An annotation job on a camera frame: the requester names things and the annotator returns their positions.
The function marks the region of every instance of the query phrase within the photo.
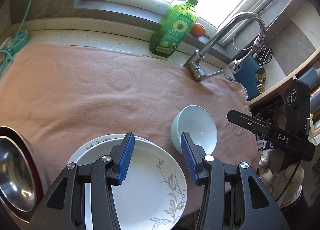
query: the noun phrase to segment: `stacked plates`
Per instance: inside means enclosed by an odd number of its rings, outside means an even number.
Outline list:
[[[98,137],[81,146],[69,159],[79,166],[93,163],[120,145],[124,134]],[[187,183],[178,163],[152,142],[135,136],[126,179],[112,187],[121,230],[170,230],[187,201]],[[86,229],[93,230],[90,183],[85,187]]]

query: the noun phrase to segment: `faucet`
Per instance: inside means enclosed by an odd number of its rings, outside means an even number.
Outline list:
[[[207,74],[203,68],[200,66],[200,62],[204,59],[204,55],[219,41],[224,37],[237,23],[246,19],[253,19],[258,22],[260,26],[260,33],[255,39],[251,50],[240,60],[233,60],[228,67],[233,74],[236,74],[241,68],[242,63],[249,58],[249,56],[258,50],[263,45],[264,36],[266,34],[266,26],[261,17],[253,12],[241,12],[234,15],[228,23],[226,23],[221,29],[219,29],[210,40],[196,52],[183,64],[183,67],[189,68],[193,75],[193,79],[196,82],[204,81],[209,77],[214,77],[219,74],[222,74],[223,71],[217,71],[212,74]]]

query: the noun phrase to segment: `work glove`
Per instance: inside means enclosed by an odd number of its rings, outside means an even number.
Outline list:
[[[296,168],[296,164],[290,165],[288,168],[276,172],[271,171],[273,155],[271,152],[281,152],[277,149],[262,150],[258,155],[259,176],[262,182],[265,184],[272,197],[276,200],[279,197],[285,186],[287,185],[293,171]],[[304,177],[304,170],[301,166],[298,167],[295,175],[292,178],[286,191],[277,201],[280,208],[289,206],[294,203],[300,196],[302,191],[302,180]]]

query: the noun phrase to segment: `plate with leaf pattern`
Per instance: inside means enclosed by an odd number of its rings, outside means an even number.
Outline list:
[[[69,162],[92,163],[122,140],[94,145]],[[187,201],[187,183],[178,163],[162,148],[137,138],[126,179],[112,192],[121,230],[170,230]],[[93,230],[90,183],[85,186],[85,220],[86,229]]]
[[[82,155],[84,154],[87,150],[89,150],[91,147],[94,147],[95,145],[97,145],[98,143],[102,143],[111,139],[117,139],[117,138],[124,138],[125,134],[122,133],[115,133],[115,134],[107,134],[107,135],[103,135],[103,136],[99,136],[95,139],[90,140],[89,142],[85,143],[84,145],[82,145],[81,147],[79,147],[78,150],[76,150],[73,155],[70,157],[68,163],[70,162],[76,162],[76,160]],[[142,140],[146,140],[142,137],[139,136],[134,136],[135,139],[142,139]]]

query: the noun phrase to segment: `dish soap bottle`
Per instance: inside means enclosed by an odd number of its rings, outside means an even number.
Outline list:
[[[168,7],[150,38],[150,52],[168,58],[176,50],[198,19],[195,12],[198,1],[186,0]]]

